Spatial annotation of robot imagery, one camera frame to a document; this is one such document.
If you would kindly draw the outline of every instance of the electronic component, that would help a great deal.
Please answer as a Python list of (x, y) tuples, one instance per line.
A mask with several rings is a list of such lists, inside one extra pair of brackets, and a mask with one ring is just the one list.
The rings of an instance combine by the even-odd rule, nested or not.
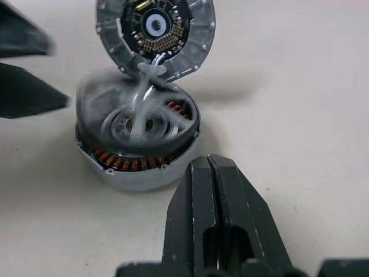
[(167, 81), (198, 70), (215, 26), (212, 0), (97, 0), (97, 33), (118, 68), (135, 76), (161, 54)]

